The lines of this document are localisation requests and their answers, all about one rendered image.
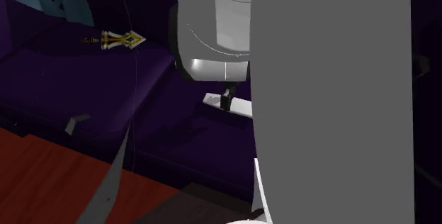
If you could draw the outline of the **dark purple sofa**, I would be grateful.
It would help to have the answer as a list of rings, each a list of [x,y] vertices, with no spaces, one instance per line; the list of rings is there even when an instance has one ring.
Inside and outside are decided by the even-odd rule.
[[[203,103],[218,83],[191,82],[161,45],[102,51],[95,28],[0,0],[0,123],[176,188],[190,183],[250,201],[250,118]]]

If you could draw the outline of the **white flat rectangular thing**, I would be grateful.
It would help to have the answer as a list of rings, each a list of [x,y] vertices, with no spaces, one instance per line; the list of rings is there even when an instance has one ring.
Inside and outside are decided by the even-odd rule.
[[[203,98],[203,103],[221,109],[221,95],[206,93]],[[252,116],[252,104],[248,100],[239,99],[234,97],[230,106],[230,113],[237,114],[239,116],[245,116],[253,118]]]

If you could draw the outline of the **gold and white pointed ornament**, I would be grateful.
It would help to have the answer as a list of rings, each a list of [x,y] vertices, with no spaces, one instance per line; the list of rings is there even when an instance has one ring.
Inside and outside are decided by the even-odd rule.
[[[99,43],[102,50],[109,50],[117,46],[124,46],[129,49],[133,49],[137,47],[140,43],[143,43],[145,40],[146,38],[133,30],[125,33],[124,35],[103,30],[99,38],[89,36],[81,41],[88,45]]]

